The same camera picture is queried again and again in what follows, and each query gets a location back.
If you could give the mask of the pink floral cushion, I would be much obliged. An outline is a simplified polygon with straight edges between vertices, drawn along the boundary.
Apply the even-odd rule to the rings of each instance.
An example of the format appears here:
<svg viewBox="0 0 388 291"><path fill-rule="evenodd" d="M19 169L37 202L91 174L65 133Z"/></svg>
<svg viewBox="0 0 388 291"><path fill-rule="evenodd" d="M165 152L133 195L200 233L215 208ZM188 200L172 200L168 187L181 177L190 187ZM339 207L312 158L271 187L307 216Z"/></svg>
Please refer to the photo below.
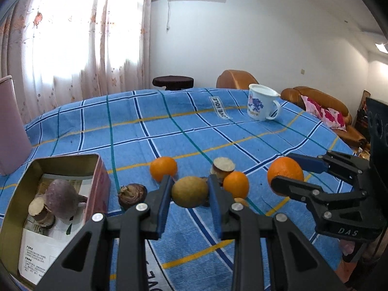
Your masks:
<svg viewBox="0 0 388 291"><path fill-rule="evenodd" d="M303 103L305 104L305 110L317 117L325 125L333 130L346 131L346 125L342 114L332 108L324 108L319 105L315 100L302 95Z"/></svg>

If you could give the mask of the purple round turnip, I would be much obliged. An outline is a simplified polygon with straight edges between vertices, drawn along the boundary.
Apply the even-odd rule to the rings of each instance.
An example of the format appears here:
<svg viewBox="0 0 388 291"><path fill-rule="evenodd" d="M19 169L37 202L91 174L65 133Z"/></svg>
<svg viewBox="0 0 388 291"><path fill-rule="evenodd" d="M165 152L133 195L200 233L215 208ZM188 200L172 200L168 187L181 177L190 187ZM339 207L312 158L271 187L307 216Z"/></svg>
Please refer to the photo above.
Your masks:
<svg viewBox="0 0 388 291"><path fill-rule="evenodd" d="M86 203L88 198L77 193L76 189L64 179L55 179L45 192L45 205L48 210L60 219L74 216L79 203Z"/></svg>

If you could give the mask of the pink plastic pitcher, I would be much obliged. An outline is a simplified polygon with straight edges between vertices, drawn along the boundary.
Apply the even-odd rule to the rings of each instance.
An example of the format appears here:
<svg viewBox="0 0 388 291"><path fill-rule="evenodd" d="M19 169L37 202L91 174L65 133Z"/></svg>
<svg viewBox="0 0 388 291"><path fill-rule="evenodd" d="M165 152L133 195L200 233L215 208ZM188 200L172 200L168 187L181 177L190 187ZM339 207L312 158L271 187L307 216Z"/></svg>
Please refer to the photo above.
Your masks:
<svg viewBox="0 0 388 291"><path fill-rule="evenodd" d="M30 156L32 145L19 114L12 76L1 78L1 175L16 171Z"/></svg>

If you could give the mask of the sheer floral curtain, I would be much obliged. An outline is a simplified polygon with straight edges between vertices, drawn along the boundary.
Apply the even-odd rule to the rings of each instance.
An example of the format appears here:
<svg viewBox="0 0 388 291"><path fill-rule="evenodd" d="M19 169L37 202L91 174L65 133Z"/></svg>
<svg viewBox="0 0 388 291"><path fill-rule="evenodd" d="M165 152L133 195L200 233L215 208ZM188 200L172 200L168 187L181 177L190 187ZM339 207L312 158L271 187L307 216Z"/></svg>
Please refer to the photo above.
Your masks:
<svg viewBox="0 0 388 291"><path fill-rule="evenodd" d="M1 76L22 121L150 88L150 28L151 0L18 0L1 20Z"/></svg>

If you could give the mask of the cut sweet potato piece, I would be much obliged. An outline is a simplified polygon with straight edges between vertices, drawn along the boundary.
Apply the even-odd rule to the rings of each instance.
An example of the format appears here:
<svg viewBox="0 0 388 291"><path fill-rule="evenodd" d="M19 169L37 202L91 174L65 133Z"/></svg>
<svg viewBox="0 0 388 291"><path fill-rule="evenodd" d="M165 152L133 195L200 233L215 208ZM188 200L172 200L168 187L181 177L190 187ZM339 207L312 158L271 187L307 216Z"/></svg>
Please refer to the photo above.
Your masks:
<svg viewBox="0 0 388 291"><path fill-rule="evenodd" d="M231 172L235 170L235 163L227 157L218 157L213 160L210 173L223 181Z"/></svg>

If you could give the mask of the brown leather sofa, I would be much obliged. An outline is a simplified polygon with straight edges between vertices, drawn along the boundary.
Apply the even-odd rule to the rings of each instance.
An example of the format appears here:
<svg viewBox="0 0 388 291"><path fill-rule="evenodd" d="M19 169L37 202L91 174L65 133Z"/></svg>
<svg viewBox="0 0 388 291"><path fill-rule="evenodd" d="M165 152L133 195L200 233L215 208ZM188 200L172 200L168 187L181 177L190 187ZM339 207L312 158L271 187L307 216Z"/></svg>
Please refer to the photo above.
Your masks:
<svg viewBox="0 0 388 291"><path fill-rule="evenodd" d="M317 117L348 146L355 149L367 146L366 138L352 126L348 108L335 97L311 87L298 86L284 89L281 98Z"/></svg>

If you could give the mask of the green-brown round fruit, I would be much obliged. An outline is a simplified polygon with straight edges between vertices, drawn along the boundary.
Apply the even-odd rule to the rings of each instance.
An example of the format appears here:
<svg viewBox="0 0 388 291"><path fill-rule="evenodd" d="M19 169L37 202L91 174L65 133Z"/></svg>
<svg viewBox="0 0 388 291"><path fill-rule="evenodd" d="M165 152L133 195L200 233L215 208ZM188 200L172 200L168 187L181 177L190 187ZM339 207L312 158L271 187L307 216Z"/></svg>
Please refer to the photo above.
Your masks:
<svg viewBox="0 0 388 291"><path fill-rule="evenodd" d="M173 201L183 208L195 208L207 200L209 186L200 177L182 177L172 186L171 197Z"/></svg>

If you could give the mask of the orange fruit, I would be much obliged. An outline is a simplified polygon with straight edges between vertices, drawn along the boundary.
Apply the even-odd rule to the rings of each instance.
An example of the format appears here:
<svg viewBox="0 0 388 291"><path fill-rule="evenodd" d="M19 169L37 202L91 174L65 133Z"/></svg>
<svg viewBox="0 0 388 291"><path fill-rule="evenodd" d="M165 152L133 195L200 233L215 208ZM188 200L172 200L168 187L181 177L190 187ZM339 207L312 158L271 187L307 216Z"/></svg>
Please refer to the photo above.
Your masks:
<svg viewBox="0 0 388 291"><path fill-rule="evenodd" d="M267 181L272 191L279 196L284 196L284 194L275 191L271 184L272 180L278 176L298 181L305 180L305 176L300 165L294 159L286 156L274 160L267 171Z"/></svg>
<svg viewBox="0 0 388 291"><path fill-rule="evenodd" d="M150 164L151 177L161 182L165 175L174 177L178 172L178 165L175 159L167 156L162 156L153 160Z"/></svg>
<svg viewBox="0 0 388 291"><path fill-rule="evenodd" d="M243 172L233 171L224 178L223 188L234 198L245 199L249 193L249 180Z"/></svg>

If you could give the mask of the blue plaid tablecloth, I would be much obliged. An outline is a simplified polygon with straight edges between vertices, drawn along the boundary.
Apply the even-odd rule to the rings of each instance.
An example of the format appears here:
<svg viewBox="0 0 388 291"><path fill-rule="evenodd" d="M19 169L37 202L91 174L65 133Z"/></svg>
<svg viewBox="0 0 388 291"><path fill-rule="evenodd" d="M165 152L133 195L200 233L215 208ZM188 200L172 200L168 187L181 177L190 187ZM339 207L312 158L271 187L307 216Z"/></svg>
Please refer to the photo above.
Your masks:
<svg viewBox="0 0 388 291"><path fill-rule="evenodd" d="M290 217L307 239L336 268L341 250L336 239L318 234L305 206L275 195L266 174L281 156L309 156L350 148L324 123L299 107L281 101L273 121L253 121L247 115L248 93L232 89L188 91L142 90L91 98L56 108L25 127L32 152L19 169L1 177L1 212L21 201L20 179L40 158L65 156L100 159L106 167L108 214L118 215L118 189L140 183L158 188L151 162L175 159L178 176L209 175L218 157L232 160L249 179L247 202L252 210ZM184 209L172 204L162 238L149 241L147 274L151 290L229 290L232 286L234 243L221 241L208 208Z"/></svg>

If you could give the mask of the dark round stool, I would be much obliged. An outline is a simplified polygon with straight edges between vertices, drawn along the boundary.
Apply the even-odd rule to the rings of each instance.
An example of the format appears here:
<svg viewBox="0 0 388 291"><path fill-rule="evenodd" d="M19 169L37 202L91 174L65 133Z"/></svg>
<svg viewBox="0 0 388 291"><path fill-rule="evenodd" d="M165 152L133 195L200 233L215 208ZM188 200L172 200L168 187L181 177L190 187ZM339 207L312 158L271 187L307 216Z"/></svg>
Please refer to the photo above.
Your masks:
<svg viewBox="0 0 388 291"><path fill-rule="evenodd" d="M180 91L194 86L194 79L187 76L159 76L153 79L155 87L165 87L167 91Z"/></svg>

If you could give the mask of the pink metal tin box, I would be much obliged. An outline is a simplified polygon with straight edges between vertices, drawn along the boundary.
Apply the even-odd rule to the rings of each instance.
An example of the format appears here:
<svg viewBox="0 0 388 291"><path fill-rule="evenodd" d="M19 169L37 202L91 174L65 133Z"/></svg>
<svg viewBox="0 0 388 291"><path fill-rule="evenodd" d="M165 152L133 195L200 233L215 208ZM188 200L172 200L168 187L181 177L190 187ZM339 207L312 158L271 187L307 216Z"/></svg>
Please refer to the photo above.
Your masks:
<svg viewBox="0 0 388 291"><path fill-rule="evenodd" d="M98 154L33 160L1 226L1 262L33 290L95 213L108 210L111 180Z"/></svg>

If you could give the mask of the white floral mug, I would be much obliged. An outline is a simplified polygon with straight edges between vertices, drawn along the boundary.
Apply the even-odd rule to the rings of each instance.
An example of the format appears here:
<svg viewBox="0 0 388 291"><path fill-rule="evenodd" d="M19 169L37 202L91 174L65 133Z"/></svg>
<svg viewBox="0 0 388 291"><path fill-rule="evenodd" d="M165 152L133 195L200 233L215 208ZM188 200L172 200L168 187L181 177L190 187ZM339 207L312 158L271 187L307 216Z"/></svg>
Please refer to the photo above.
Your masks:
<svg viewBox="0 0 388 291"><path fill-rule="evenodd" d="M275 120L282 110L280 94L265 85L250 84L247 114L256 121Z"/></svg>

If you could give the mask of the printed paper leaflet in box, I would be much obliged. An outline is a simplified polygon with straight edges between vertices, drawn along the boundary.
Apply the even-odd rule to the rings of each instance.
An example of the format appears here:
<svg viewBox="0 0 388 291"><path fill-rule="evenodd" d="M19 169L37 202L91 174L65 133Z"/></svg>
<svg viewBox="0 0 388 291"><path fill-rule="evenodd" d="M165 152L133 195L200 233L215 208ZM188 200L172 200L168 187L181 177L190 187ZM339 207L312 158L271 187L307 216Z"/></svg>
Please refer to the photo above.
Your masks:
<svg viewBox="0 0 388 291"><path fill-rule="evenodd" d="M38 222L30 214L27 215L22 229L18 271L23 279L35 286L83 227L86 204L79 203L75 215L69 219L54 216L42 205L35 205L34 208L40 208L46 220Z"/></svg>

